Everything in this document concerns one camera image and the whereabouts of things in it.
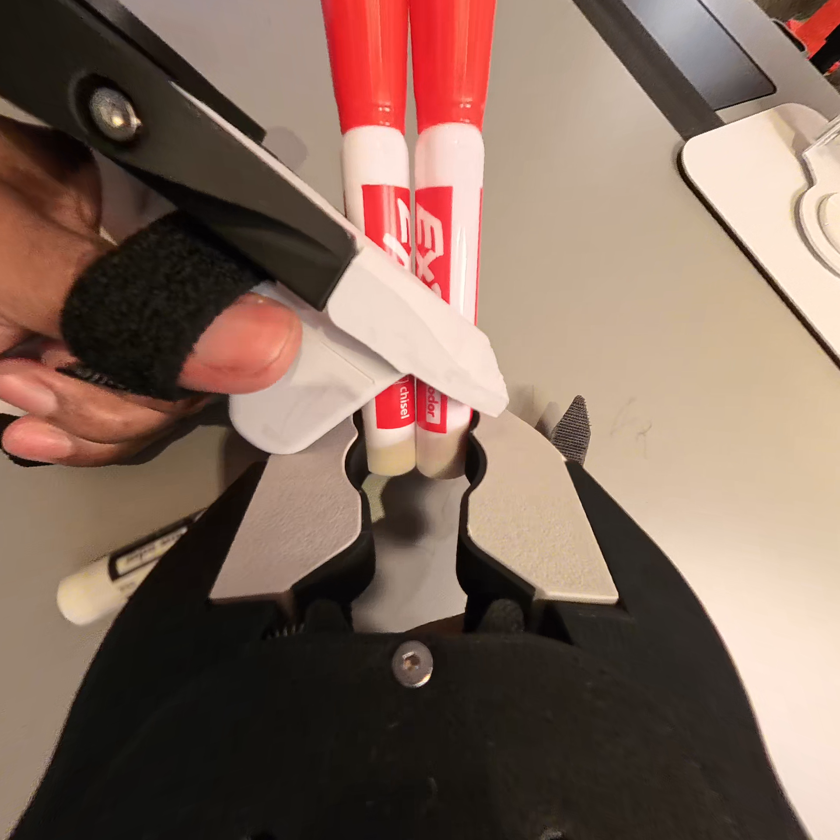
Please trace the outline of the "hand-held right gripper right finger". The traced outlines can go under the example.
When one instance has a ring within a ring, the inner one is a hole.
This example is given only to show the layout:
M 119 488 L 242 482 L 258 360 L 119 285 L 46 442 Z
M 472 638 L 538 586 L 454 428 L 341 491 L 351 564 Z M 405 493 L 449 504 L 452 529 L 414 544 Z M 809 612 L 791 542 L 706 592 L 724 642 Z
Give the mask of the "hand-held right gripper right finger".
M 477 415 L 465 475 L 456 574 L 466 628 L 499 600 L 516 603 L 531 625 L 546 605 L 619 603 L 566 461 L 540 432 L 509 412 Z

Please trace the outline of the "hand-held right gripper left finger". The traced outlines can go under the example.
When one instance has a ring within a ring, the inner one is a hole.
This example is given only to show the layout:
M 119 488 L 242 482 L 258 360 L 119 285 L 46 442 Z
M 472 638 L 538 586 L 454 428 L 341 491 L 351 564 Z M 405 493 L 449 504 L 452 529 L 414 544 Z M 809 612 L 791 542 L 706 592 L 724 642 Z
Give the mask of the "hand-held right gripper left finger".
M 273 602 L 288 624 L 328 600 L 350 616 L 372 582 L 375 547 L 364 441 L 342 421 L 309 448 L 272 455 L 211 589 L 215 603 Z

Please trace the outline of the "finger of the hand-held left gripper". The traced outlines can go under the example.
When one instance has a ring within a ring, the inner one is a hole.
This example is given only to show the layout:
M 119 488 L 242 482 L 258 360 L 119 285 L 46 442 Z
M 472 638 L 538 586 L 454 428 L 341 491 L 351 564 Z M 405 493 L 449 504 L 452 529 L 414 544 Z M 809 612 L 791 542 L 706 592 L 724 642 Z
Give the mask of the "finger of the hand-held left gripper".
M 482 413 L 487 337 L 263 146 L 265 132 L 119 2 L 2 2 L 2 99 L 99 152 L 392 364 Z
M 301 452 L 403 376 L 280 284 L 261 283 L 255 293 L 295 312 L 302 333 L 299 352 L 278 382 L 230 396 L 231 423 L 253 446 L 271 455 Z

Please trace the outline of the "black dry erase marker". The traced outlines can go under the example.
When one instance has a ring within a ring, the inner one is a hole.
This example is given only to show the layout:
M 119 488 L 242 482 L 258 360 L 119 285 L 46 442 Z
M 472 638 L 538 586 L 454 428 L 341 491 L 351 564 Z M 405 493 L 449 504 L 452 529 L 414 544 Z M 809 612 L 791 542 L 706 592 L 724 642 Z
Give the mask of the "black dry erase marker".
M 201 509 L 111 551 L 59 582 L 56 604 L 70 623 L 86 626 L 124 608 L 160 559 L 204 514 Z

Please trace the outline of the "red dry erase marker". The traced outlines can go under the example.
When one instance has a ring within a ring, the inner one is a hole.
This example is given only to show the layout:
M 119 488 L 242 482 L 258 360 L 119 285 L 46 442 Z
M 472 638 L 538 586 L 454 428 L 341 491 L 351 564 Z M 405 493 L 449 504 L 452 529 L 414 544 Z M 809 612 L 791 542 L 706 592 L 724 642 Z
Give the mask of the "red dry erase marker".
M 323 1 L 321 6 L 342 134 L 344 214 L 409 270 L 408 2 Z
M 485 144 L 497 4 L 412 1 L 415 273 L 476 323 Z

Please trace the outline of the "person's left hand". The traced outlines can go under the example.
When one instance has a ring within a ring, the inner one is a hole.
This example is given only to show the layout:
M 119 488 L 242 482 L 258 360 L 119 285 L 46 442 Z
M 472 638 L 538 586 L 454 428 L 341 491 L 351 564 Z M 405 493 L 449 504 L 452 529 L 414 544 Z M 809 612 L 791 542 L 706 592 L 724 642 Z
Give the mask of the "person's left hand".
M 82 272 L 112 247 L 101 236 L 102 189 L 88 148 L 1 119 L 2 401 L 23 415 L 2 432 L 18 463 L 99 467 L 141 459 L 216 395 L 278 382 L 301 345 L 297 315 L 248 293 L 194 342 L 178 402 L 113 391 L 61 370 L 76 362 L 60 315 Z

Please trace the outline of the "white stand base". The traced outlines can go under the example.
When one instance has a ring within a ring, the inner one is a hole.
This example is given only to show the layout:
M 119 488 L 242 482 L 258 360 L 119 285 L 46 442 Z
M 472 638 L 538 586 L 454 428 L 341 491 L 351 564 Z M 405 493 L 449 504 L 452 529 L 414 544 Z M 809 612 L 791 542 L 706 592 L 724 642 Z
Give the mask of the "white stand base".
M 679 168 L 838 363 L 839 118 L 785 103 L 688 140 Z

